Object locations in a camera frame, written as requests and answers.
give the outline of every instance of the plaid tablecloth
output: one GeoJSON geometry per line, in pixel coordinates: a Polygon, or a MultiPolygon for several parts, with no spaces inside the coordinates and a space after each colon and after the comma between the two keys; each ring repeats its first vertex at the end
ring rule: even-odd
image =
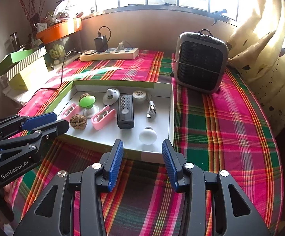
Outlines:
{"type": "MultiPolygon", "coordinates": [[[[228,170],[274,235],[282,209],[282,167],[260,105],[240,76],[230,69],[223,77],[219,93],[204,95],[177,85],[170,77],[173,60],[174,54],[140,51],[135,60],[73,62],[64,69],[60,90],[39,91],[19,114],[43,113],[72,79],[172,81],[175,150],[203,170],[228,170]]],[[[59,81],[60,72],[49,85],[56,87],[59,81]]],[[[15,213],[12,226],[18,225],[59,170],[81,171],[98,162],[101,155],[91,146],[84,149],[57,140],[48,142],[42,164],[12,185],[9,195],[15,213]]],[[[207,200],[207,235],[210,235],[211,203],[207,200]]],[[[172,190],[164,165],[123,159],[115,189],[102,194],[107,233],[109,236],[178,235],[183,202],[184,195],[172,190]]],[[[79,192],[74,207],[74,234],[79,235],[79,192]]]]}

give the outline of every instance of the white box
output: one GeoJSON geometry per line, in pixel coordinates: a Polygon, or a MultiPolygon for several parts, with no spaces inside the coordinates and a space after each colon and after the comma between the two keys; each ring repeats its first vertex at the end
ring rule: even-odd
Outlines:
{"type": "MultiPolygon", "coordinates": [[[[59,138],[68,143],[82,146],[98,152],[109,152],[115,139],[124,143],[124,157],[153,163],[163,163],[162,142],[169,139],[173,143],[174,136],[174,101],[173,87],[168,83],[153,83],[142,81],[123,80],[75,80],[72,81],[52,102],[46,112],[55,112],[60,119],[60,114],[71,104],[78,104],[81,94],[87,92],[96,97],[95,105],[104,108],[102,98],[108,88],[118,88],[121,95],[131,95],[135,90],[144,90],[151,95],[155,103],[157,114],[147,118],[148,102],[133,101],[135,126],[132,129],[122,130],[117,126],[117,116],[104,128],[97,131],[88,119],[84,130],[75,130],[72,127],[59,138]],[[151,126],[157,133],[157,140],[152,145],[140,142],[139,133],[146,126],[151,126]]],[[[110,106],[117,113],[118,101],[110,106]]]]}

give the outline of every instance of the beige curtain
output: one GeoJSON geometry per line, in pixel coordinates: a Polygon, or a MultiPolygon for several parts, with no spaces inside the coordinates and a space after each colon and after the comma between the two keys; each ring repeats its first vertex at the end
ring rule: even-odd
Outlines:
{"type": "Polygon", "coordinates": [[[237,68],[267,115],[273,133],[285,127],[285,1],[249,0],[250,16],[230,36],[237,68]]]}

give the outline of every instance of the black charger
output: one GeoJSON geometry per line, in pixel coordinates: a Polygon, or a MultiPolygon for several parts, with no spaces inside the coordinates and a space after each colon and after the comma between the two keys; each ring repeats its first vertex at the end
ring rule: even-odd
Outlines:
{"type": "Polygon", "coordinates": [[[104,51],[106,51],[108,49],[107,43],[110,40],[110,38],[111,38],[111,30],[110,30],[110,28],[108,28],[106,26],[101,26],[99,28],[99,30],[98,30],[98,37],[94,38],[94,44],[96,46],[96,51],[97,52],[104,52],[104,51]],[[109,37],[108,40],[106,40],[106,35],[101,36],[100,29],[102,27],[105,27],[105,28],[107,28],[110,31],[110,37],[109,37]]]}

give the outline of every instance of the metal screw head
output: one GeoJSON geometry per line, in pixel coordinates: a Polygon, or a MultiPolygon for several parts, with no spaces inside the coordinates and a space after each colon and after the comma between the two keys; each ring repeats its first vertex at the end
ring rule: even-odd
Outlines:
{"type": "Polygon", "coordinates": [[[191,162],[185,163],[185,168],[192,169],[193,167],[194,167],[194,164],[192,164],[191,162]]]}
{"type": "Polygon", "coordinates": [[[222,176],[228,176],[228,172],[226,170],[221,170],[220,175],[222,176]]]}
{"type": "Polygon", "coordinates": [[[102,166],[102,165],[101,165],[100,163],[93,163],[93,164],[92,164],[92,168],[95,169],[95,170],[101,168],[101,166],[102,166]]]}
{"type": "Polygon", "coordinates": [[[61,171],[57,172],[57,176],[58,177],[66,176],[66,171],[65,170],[61,170],[61,171]]]}

